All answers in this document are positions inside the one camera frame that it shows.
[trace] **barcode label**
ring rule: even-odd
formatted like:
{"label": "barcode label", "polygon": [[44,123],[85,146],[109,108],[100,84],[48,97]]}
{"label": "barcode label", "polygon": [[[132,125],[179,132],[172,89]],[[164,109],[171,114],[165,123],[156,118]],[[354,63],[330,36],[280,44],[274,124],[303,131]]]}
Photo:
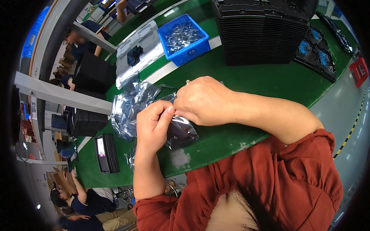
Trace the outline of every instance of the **barcode label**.
{"label": "barcode label", "polygon": [[104,143],[103,143],[103,138],[100,138],[97,140],[98,143],[98,153],[100,157],[105,156],[105,151],[104,151]]}

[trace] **green table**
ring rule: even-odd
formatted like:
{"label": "green table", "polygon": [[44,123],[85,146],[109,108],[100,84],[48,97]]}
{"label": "green table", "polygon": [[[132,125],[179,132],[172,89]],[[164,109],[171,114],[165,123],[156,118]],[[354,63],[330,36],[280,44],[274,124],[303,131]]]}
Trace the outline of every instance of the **green table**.
{"label": "green table", "polygon": [[[158,4],[162,4],[165,8],[168,7],[166,4],[174,2],[176,1],[168,0]],[[159,16],[155,19],[158,27],[179,15],[188,13],[209,34],[210,38],[218,36],[216,22],[208,0],[189,0],[177,7],[178,9],[170,16]],[[141,20],[141,18],[133,18],[111,37],[110,42],[117,45],[140,25]],[[336,24],[356,49],[357,43],[345,25],[340,21],[336,21]],[[334,56],[337,75],[340,77],[348,67],[352,55],[341,49],[320,20],[311,20],[311,25],[320,29],[325,35]],[[106,55],[108,55],[107,52],[102,52],[101,57],[105,58]],[[115,61],[115,54],[113,54],[108,62],[115,64]],[[140,79],[145,79],[167,63],[168,60],[164,56],[161,57],[140,72]],[[179,67],[159,80],[157,84],[168,84],[180,88],[187,79],[193,80],[204,75],[222,80],[228,88],[235,91],[284,98],[301,103],[308,108],[332,87],[332,84],[321,75],[295,62],[285,65],[227,67],[224,63],[222,46]],[[113,95],[119,93],[121,91],[112,86],[107,92],[107,99],[111,100]],[[171,90],[165,89],[159,97],[170,93]],[[163,147],[158,152],[159,164],[164,177],[175,176],[214,163],[269,137],[268,133],[260,129],[238,124],[194,127],[199,134],[198,142],[175,152],[170,152],[167,147]],[[111,124],[109,123],[97,135],[101,133],[114,133]],[[79,162],[73,161],[73,164],[77,167],[79,178],[85,187],[114,187],[132,184],[133,172],[127,165],[124,153],[131,151],[136,139],[128,143],[115,135],[114,141],[121,170],[119,173],[100,173],[93,139],[88,141],[78,153]]]}

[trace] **hand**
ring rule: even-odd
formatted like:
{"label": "hand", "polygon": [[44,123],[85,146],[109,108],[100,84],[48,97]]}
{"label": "hand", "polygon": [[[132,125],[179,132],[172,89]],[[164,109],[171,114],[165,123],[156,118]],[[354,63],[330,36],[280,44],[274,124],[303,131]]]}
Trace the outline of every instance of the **hand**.
{"label": "hand", "polygon": [[77,173],[76,173],[76,171],[75,171],[74,169],[72,169],[72,171],[71,171],[71,175],[72,175],[72,177],[74,177],[74,178],[76,178],[76,177],[77,177]]}
{"label": "hand", "polygon": [[142,110],[136,117],[138,153],[155,154],[167,139],[169,123],[175,108],[171,102],[159,100]]}
{"label": "hand", "polygon": [[212,77],[199,77],[177,91],[175,115],[202,126],[232,123],[236,94]]}
{"label": "hand", "polygon": [[91,217],[85,216],[85,215],[79,215],[79,216],[80,216],[80,218],[85,219],[85,220],[88,220],[89,218],[91,218]]}
{"label": "hand", "polygon": [[64,176],[64,179],[65,179],[65,180],[68,180],[68,176],[67,176],[66,171],[63,171],[63,176]]}

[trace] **rust-colored shirt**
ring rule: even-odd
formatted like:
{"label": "rust-colored shirt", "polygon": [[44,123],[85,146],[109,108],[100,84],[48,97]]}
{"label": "rust-colored shirt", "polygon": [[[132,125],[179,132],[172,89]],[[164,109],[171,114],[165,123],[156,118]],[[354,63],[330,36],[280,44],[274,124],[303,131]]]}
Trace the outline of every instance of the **rust-colored shirt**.
{"label": "rust-colored shirt", "polygon": [[205,230],[218,197],[237,183],[255,188],[288,230],[329,227],[343,197],[333,162],[334,136],[318,129],[288,145],[270,137],[233,156],[187,173],[179,199],[165,194],[136,203],[139,230]]}

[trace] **blue plastic bin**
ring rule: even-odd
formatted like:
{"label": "blue plastic bin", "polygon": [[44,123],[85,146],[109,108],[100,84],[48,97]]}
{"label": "blue plastic bin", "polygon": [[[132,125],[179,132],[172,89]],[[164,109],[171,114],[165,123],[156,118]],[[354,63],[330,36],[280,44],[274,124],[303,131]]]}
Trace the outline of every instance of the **blue plastic bin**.
{"label": "blue plastic bin", "polygon": [[35,41],[40,31],[41,25],[44,22],[44,19],[49,11],[50,6],[45,7],[45,9],[40,13],[36,22],[32,25],[30,32],[27,35],[26,41],[24,42],[23,50],[22,50],[22,58],[23,57],[32,57],[33,48],[35,46]]}
{"label": "blue plastic bin", "polygon": [[[169,50],[169,47],[166,45],[166,39],[164,36],[169,36],[174,31],[176,26],[188,21],[191,21],[191,24],[194,28],[200,29],[200,32],[204,35],[204,38],[182,48],[172,55],[168,55],[167,51]],[[166,59],[171,60],[178,67],[211,50],[208,42],[209,35],[207,35],[207,33],[188,14],[184,14],[164,24],[157,30],[157,32],[159,39],[161,40]]]}

